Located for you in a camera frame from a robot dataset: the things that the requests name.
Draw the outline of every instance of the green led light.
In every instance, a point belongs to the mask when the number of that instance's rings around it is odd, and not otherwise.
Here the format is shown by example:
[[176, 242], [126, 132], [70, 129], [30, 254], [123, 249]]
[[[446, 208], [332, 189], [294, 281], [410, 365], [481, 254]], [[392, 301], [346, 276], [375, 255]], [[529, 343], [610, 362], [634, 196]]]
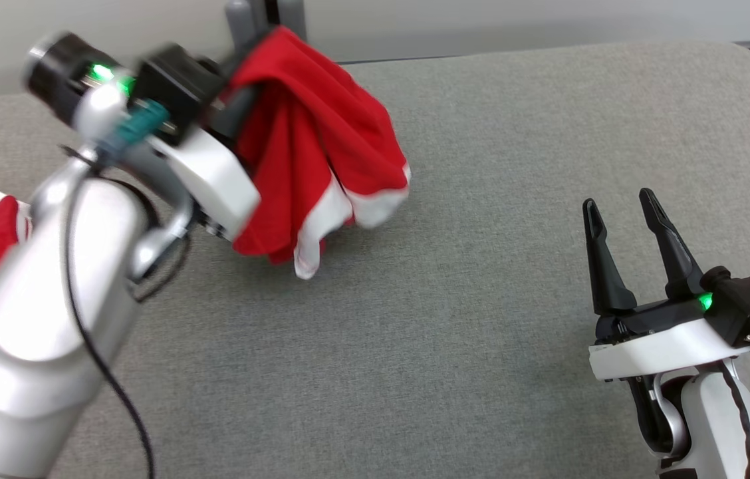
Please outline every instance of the green led light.
[[697, 299], [700, 300], [700, 304], [703, 304], [703, 311], [712, 307], [712, 293], [707, 292], [706, 294], [703, 294], [703, 296], [698, 297]]
[[101, 82], [108, 82], [114, 78], [114, 73], [112, 73], [112, 69], [110, 67], [101, 65], [99, 63], [92, 65], [92, 69], [90, 70], [88, 75], [92, 77], [93, 79], [99, 80]]
[[118, 80], [118, 87], [120, 87], [120, 90], [123, 90], [126, 95], [130, 95], [132, 93], [132, 84], [136, 82], [135, 79], [132, 77], [124, 77], [123, 79]]

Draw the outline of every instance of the black cable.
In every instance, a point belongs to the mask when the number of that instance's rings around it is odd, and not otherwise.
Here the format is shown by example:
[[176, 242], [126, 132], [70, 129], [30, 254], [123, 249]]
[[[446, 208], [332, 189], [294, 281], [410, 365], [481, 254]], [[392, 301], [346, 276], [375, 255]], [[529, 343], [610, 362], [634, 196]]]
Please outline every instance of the black cable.
[[84, 345], [86, 345], [86, 349], [88, 351], [88, 354], [92, 357], [92, 360], [94, 361], [94, 364], [98, 367], [98, 370], [100, 370], [100, 373], [102, 376], [104, 376], [104, 379], [106, 379], [106, 382], [112, 387], [112, 391], [114, 391], [114, 394], [117, 395], [118, 399], [120, 399], [120, 402], [124, 405], [126, 412], [129, 412], [130, 418], [132, 419], [133, 424], [136, 425], [136, 430], [138, 431], [138, 438], [142, 442], [142, 446], [144, 448], [144, 457], [147, 460], [148, 464], [148, 477], [149, 479], [154, 479], [156, 477], [156, 467], [154, 466], [154, 450], [153, 446], [150, 445], [150, 436], [148, 434], [147, 428], [144, 427], [144, 422], [142, 422], [141, 416], [138, 415], [138, 410], [136, 407], [132, 404], [132, 401], [130, 400], [130, 397], [126, 394], [126, 391], [124, 391], [124, 388], [120, 386], [118, 383], [118, 380], [114, 378], [114, 374], [112, 374], [110, 368], [108, 368], [106, 362], [102, 360], [102, 357], [100, 357], [100, 354], [96, 350], [92, 337], [90, 337], [90, 333], [86, 330], [86, 327], [82, 324], [81, 318], [80, 318], [80, 309], [76, 305], [76, 297], [74, 296], [74, 285], [73, 285], [73, 279], [71, 277], [73, 276], [73, 272], [71, 270], [71, 248], [70, 248], [70, 239], [73, 230], [73, 223], [74, 223], [74, 209], [76, 206], [76, 200], [79, 196], [80, 191], [80, 185], [77, 185], [77, 187], [68, 195], [68, 201], [67, 201], [67, 207], [68, 210], [65, 214], [65, 225], [64, 225], [64, 241], [62, 242], [62, 253], [64, 254], [64, 278], [65, 278], [65, 289], [68, 294], [68, 305], [70, 307], [71, 313], [74, 315], [74, 319], [76, 321], [76, 327], [80, 331], [80, 336], [82, 337], [82, 342]]
[[748, 415], [747, 407], [745, 406], [745, 400], [742, 399], [742, 393], [739, 391], [739, 385], [736, 384], [736, 381], [733, 379], [733, 375], [730, 374], [727, 365], [722, 361], [721, 364], [719, 364], [719, 367], [721, 367], [721, 374], [724, 376], [724, 381], [727, 383], [727, 386], [730, 387], [731, 393], [733, 393], [733, 401], [736, 403], [736, 407], [739, 407], [739, 416], [742, 420], [742, 430], [745, 431], [745, 452], [748, 458], [748, 466], [747, 469], [745, 469], [745, 479], [750, 479], [750, 416]]
[[148, 224], [150, 224], [150, 226], [152, 227], [159, 226], [160, 213], [157, 212], [156, 207], [154, 207], [154, 204], [153, 202], [150, 201], [150, 198], [148, 198], [148, 195], [142, 193], [142, 191], [138, 189], [136, 185], [125, 182], [124, 180], [119, 180], [117, 178], [110, 178], [106, 176], [101, 176], [101, 177], [102, 179], [105, 179], [108, 182], [116, 183], [128, 189], [130, 193], [132, 193], [136, 197], [136, 200], [138, 200], [138, 202], [142, 204], [142, 208], [144, 208], [144, 212], [148, 215]]
[[183, 246], [180, 248], [180, 255], [177, 257], [177, 261], [175, 262], [174, 266], [172, 266], [171, 270], [168, 271], [164, 278], [160, 279], [159, 283], [151, 287], [150, 290], [145, 292], [145, 294], [141, 294], [140, 296], [137, 296], [135, 298], [138, 303], [144, 303], [151, 297], [155, 297], [157, 294], [159, 294], [163, 289], [165, 289], [165, 286], [168, 285], [168, 283], [170, 283], [175, 276], [177, 276], [177, 273], [179, 273], [180, 270], [183, 269], [183, 264], [186, 264], [186, 257], [189, 255], [189, 252], [192, 249], [192, 237], [189, 236], [189, 234], [186, 234], [186, 237], [183, 238], [182, 242]]

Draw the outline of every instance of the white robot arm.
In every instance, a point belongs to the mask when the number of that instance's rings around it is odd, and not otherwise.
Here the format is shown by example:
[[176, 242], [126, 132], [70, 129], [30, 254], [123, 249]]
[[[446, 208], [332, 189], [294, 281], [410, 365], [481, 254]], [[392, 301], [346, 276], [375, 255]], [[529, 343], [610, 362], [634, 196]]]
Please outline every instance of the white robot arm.
[[[729, 279], [723, 267], [704, 275], [655, 194], [642, 189], [640, 203], [668, 275], [668, 299], [641, 306], [608, 251], [596, 202], [582, 207], [600, 315], [588, 349], [591, 368], [597, 379], [630, 385], [660, 479], [750, 479], [750, 393], [733, 364], [750, 353], [750, 308], [733, 317], [737, 306], [750, 306], [750, 278]], [[696, 375], [663, 381], [691, 367]]]

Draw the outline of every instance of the gray fabric surface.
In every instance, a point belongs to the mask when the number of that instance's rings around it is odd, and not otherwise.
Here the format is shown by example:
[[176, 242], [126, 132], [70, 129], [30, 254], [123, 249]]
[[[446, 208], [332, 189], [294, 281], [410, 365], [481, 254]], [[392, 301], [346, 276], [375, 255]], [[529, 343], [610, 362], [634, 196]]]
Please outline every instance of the gray fabric surface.
[[[330, 237], [309, 282], [198, 234], [117, 373], [160, 477], [654, 477], [628, 389], [594, 380], [580, 206], [627, 286], [664, 296], [653, 188], [707, 269], [750, 275], [750, 53], [603, 45], [365, 64], [414, 172], [384, 227]], [[75, 139], [0, 98], [0, 188], [28, 199]], [[742, 373], [750, 388], [750, 357]], [[102, 392], [54, 477], [139, 477]]]

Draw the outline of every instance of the white plastic housing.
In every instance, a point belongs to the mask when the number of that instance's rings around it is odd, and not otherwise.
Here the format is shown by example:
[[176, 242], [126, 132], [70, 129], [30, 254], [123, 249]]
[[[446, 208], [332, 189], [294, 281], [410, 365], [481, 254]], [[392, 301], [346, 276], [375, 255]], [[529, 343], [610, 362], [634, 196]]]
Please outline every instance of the white plastic housing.
[[205, 213], [233, 241], [260, 202], [260, 193], [232, 151], [211, 134], [194, 128], [177, 148], [149, 139]]
[[748, 351], [750, 346], [736, 349], [728, 345], [703, 318], [619, 345], [588, 347], [590, 366], [597, 379], [675, 371]]
[[[738, 378], [733, 377], [747, 409], [750, 421], [750, 393]], [[691, 450], [685, 458], [657, 470], [692, 469], [697, 479], [742, 479], [747, 469], [745, 430], [739, 407], [721, 373], [706, 373], [690, 379], [682, 389], [682, 409], [691, 434]]]

